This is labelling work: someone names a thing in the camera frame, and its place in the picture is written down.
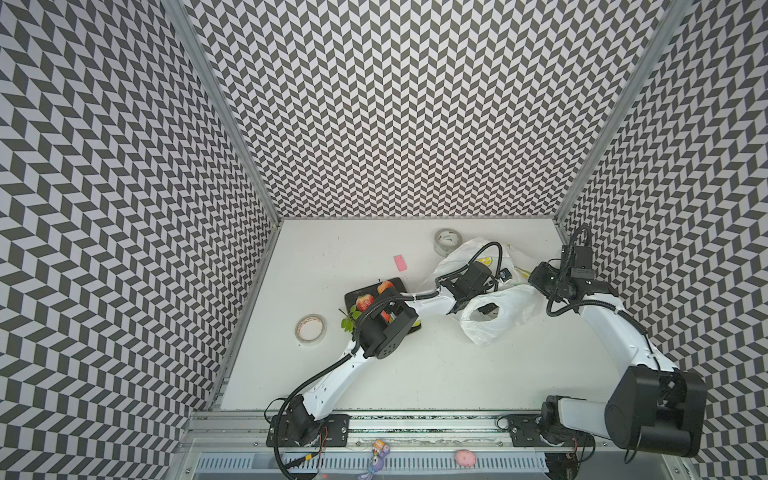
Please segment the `white plastic bag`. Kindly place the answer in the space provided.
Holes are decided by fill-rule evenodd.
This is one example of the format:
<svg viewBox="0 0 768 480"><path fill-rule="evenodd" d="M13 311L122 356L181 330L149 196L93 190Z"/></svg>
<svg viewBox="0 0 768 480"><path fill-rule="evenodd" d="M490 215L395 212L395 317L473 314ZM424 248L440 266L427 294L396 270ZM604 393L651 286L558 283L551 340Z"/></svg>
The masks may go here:
<svg viewBox="0 0 768 480"><path fill-rule="evenodd" d="M493 343L507 331L544 311L544 296L528 284L528 273L514 264L511 251L507 244L493 243L482 237L472 238L441 260L422 284L424 289L432 287L437 277L452 273L470 261L482 262L491 269L496 277L496 287L475 297L463 310L453 314L464 334L478 346ZM503 268L509 269L513 278L501 283L497 276Z"/></svg>

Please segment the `peach fake apple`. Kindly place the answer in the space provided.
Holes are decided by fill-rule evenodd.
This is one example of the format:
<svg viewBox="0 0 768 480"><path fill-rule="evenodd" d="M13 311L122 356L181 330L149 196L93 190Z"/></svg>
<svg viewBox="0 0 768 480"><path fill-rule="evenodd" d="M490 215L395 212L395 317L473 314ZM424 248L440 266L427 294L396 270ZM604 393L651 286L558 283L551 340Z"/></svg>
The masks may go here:
<svg viewBox="0 0 768 480"><path fill-rule="evenodd" d="M374 302L375 298L371 294L360 296L356 299L355 307L359 312L365 312Z"/></svg>

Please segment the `orange fake fruit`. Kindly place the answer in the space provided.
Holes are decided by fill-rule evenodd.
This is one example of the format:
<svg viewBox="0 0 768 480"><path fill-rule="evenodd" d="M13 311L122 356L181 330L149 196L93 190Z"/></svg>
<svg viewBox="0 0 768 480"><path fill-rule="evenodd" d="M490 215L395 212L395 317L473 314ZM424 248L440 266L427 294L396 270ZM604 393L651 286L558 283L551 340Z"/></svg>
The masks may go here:
<svg viewBox="0 0 768 480"><path fill-rule="evenodd" d="M395 285L392 281L384 281L377 287L377 292L379 295L383 294L385 291L393 290L395 291Z"/></svg>

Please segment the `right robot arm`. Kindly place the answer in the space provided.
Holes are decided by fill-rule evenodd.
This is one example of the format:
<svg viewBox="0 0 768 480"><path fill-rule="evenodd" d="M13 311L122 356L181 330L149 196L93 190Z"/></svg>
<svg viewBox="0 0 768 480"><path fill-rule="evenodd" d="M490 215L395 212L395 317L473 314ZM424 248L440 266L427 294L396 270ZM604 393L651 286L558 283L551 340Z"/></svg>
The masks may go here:
<svg viewBox="0 0 768 480"><path fill-rule="evenodd" d="M539 430L548 442L573 435L608 439L631 462L639 452L692 458L703 435L707 386L655 347L647 329L623 306L593 266L592 230L583 224L561 250L560 263L542 262L529 283L547 300L546 314L575 313L597 334L621 377L605 402L550 395Z"/></svg>

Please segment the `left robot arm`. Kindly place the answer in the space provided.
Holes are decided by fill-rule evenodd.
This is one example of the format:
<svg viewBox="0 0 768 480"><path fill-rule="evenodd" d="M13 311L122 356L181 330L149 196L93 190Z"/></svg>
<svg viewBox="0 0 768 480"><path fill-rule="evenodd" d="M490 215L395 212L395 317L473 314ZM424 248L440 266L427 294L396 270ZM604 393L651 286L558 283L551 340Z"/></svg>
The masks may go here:
<svg viewBox="0 0 768 480"><path fill-rule="evenodd" d="M503 280L503 248L488 242L458 269L441 274L434 289L404 293L387 288L354 322L351 340L334 364L290 393L269 421L266 445L309 447L327 437L344 446L350 417L334 408L365 367L393 354L420 320L456 313L469 301L496 292Z"/></svg>

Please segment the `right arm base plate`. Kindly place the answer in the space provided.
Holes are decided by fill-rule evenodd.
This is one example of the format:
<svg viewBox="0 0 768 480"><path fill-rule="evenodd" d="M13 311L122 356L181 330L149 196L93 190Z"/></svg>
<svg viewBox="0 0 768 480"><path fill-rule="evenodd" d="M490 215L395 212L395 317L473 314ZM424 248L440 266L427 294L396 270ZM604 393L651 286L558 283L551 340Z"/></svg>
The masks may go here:
<svg viewBox="0 0 768 480"><path fill-rule="evenodd" d="M574 447L572 435L556 431L544 432L540 421L541 416L538 414L509 414L503 417L502 424L514 447Z"/></svg>

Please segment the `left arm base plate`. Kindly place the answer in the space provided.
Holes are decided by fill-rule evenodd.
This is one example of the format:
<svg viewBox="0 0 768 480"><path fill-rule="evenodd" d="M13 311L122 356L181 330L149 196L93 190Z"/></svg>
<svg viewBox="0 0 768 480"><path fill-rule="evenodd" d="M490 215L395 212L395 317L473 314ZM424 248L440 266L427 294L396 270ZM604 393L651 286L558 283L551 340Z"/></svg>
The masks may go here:
<svg viewBox="0 0 768 480"><path fill-rule="evenodd" d="M345 414L331 414L322 420L308 416L283 414L274 415L269 422L266 445L273 447L345 447L350 432L351 417Z"/></svg>

